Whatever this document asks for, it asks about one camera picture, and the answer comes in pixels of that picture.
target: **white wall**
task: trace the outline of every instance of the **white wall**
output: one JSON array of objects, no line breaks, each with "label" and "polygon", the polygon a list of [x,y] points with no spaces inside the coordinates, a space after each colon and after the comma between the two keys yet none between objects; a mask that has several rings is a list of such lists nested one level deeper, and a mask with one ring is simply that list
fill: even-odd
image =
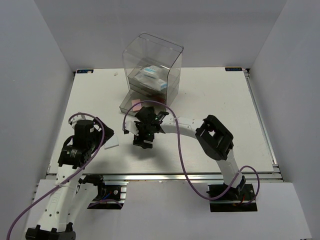
[{"label": "white wall", "polygon": [[289,0],[251,69],[280,170],[293,182],[315,240],[320,240],[319,13],[318,0]]},{"label": "white wall", "polygon": [[65,59],[122,68],[141,32],[184,46],[184,67],[250,68],[286,0],[35,0]]},{"label": "white wall", "polygon": [[[0,7],[0,239],[46,174],[72,72],[33,0]],[[25,219],[13,231],[21,239]]]}]

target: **clear plastic bin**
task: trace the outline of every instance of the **clear plastic bin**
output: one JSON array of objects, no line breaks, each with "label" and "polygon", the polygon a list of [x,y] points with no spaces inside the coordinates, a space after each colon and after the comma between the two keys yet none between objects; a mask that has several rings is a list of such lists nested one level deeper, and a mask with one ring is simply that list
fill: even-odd
[{"label": "clear plastic bin", "polygon": [[[179,90],[183,50],[183,46],[148,33],[141,33],[127,46],[122,61],[129,92],[120,105],[123,113],[136,99],[172,104]],[[154,106],[157,113],[165,110],[152,103],[142,106]]]}]

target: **purple cable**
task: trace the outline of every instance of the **purple cable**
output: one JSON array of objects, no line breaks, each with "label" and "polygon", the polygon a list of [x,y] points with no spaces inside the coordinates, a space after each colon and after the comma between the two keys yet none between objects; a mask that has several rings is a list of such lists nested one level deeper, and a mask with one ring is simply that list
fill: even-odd
[{"label": "purple cable", "polygon": [[[77,116],[77,115],[85,115],[85,116],[88,116],[88,117],[91,117],[93,119],[95,119],[101,129],[102,129],[102,138],[101,138],[101,141],[100,141],[100,144],[98,146],[98,148],[96,149],[96,151],[94,152],[94,154],[90,157],[90,159],[78,170],[76,171],[75,173],[71,174],[70,176],[68,176],[64,181],[62,181],[60,183],[60,185],[63,185],[63,184],[66,184],[70,179],[72,179],[74,176],[76,176],[77,174],[79,174],[83,169],[85,169],[85,167],[92,161],[92,159],[95,158],[95,156],[98,154],[98,151],[100,150],[100,148],[102,147],[103,143],[104,143],[104,139],[105,139],[105,129],[104,129],[104,125],[102,124],[102,122],[95,116],[91,115],[91,114],[88,114],[88,113],[84,113],[84,112],[78,112],[78,113],[75,113],[73,114],[70,118],[72,119],[73,117]],[[16,225],[16,223],[19,221],[19,219],[26,213],[28,212],[33,206],[35,206],[37,203],[39,203],[41,200],[43,200],[45,197],[47,197],[48,195],[54,193],[55,191],[57,191],[59,188],[60,188],[60,185],[58,186],[55,186],[54,188],[52,188],[50,191],[48,191],[45,195],[43,195],[42,197],[40,197],[38,200],[34,201],[30,206],[28,206],[25,210],[23,210],[23,212],[21,212],[19,214],[19,216],[16,217],[16,219],[13,221],[13,223],[11,224],[9,230],[8,230],[8,233],[6,235],[6,240],[10,240],[10,235],[11,235],[11,232],[14,228],[14,226]]]},{"label": "purple cable", "polygon": [[208,196],[204,196],[202,195],[196,188],[195,186],[192,184],[192,182],[190,181],[189,177],[188,177],[188,174],[187,174],[187,171],[186,171],[186,168],[185,168],[185,164],[184,164],[184,161],[183,161],[183,157],[182,157],[182,151],[181,151],[181,142],[180,142],[180,128],[179,128],[179,122],[178,122],[178,119],[177,119],[177,116],[176,114],[174,113],[174,111],[167,105],[165,105],[164,103],[161,103],[161,102],[158,102],[158,101],[152,101],[152,100],[145,100],[145,101],[140,101],[140,102],[137,102],[135,103],[134,105],[132,105],[128,111],[125,113],[124,115],[124,118],[123,118],[123,130],[126,129],[126,117],[127,115],[129,114],[130,110],[133,109],[136,105],[138,104],[142,104],[142,103],[154,103],[154,104],[158,104],[158,105],[162,105],[164,106],[165,108],[167,108],[173,115],[173,117],[175,118],[175,123],[176,123],[176,133],[177,133],[177,139],[178,139],[178,152],[179,152],[179,158],[180,158],[180,163],[181,163],[181,167],[182,167],[182,171],[183,171],[183,174],[185,176],[185,179],[187,180],[187,182],[189,183],[190,187],[195,191],[196,194],[198,194],[201,198],[203,199],[206,199],[206,200],[209,200],[209,201],[214,201],[214,200],[217,200],[219,198],[221,198],[223,195],[225,195],[229,189],[231,188],[232,184],[235,182],[235,180],[237,179],[239,173],[244,169],[244,168],[250,168],[254,171],[255,175],[256,175],[256,179],[257,179],[257,182],[258,182],[258,186],[257,186],[257,190],[256,190],[256,193],[254,195],[254,197],[247,203],[244,203],[243,205],[247,205],[249,203],[251,203],[252,201],[254,201],[259,193],[259,189],[260,189],[260,179],[259,179],[259,175],[257,173],[257,171],[252,167],[252,166],[248,166],[248,165],[245,165],[243,167],[240,168],[239,172],[236,173],[236,175],[234,176],[234,178],[232,179],[232,181],[230,182],[229,186],[221,193],[219,194],[218,196],[215,196],[215,197],[208,197]]},{"label": "purple cable", "polygon": [[120,206],[120,208],[122,208],[122,205],[120,202],[118,202],[117,200],[114,200],[114,199],[103,199],[103,200],[100,200],[100,201],[96,201],[94,203],[91,203],[88,208],[91,208],[97,204],[101,204],[101,203],[106,203],[106,202],[115,202],[116,204],[118,204]]}]

